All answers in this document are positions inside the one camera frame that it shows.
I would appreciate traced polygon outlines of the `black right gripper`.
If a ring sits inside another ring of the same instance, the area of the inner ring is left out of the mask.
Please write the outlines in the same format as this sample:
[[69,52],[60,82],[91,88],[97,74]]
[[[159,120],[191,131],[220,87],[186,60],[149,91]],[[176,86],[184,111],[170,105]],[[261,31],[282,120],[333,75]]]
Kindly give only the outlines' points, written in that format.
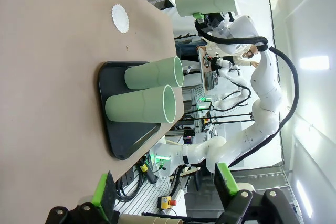
[[193,17],[199,24],[205,21],[206,28],[204,28],[204,32],[206,33],[225,28],[225,18],[222,14],[205,14],[204,17],[204,14],[197,12],[193,14]]

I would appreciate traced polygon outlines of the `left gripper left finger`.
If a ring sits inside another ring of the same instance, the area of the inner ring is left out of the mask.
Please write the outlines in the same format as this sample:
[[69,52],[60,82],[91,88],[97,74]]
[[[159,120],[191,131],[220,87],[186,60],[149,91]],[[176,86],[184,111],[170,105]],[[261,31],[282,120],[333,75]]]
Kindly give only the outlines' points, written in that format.
[[114,209],[117,199],[115,183],[110,172],[101,175],[90,202],[69,210],[64,206],[52,208],[46,223],[118,223],[120,213]]

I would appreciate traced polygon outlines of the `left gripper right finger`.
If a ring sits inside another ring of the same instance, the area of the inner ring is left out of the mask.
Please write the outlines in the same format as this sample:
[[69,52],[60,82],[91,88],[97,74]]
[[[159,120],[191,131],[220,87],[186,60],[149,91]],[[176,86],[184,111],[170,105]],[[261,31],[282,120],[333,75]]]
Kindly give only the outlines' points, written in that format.
[[239,189],[225,163],[215,164],[214,184],[224,208],[216,223],[299,223],[280,189],[271,188],[263,194]]

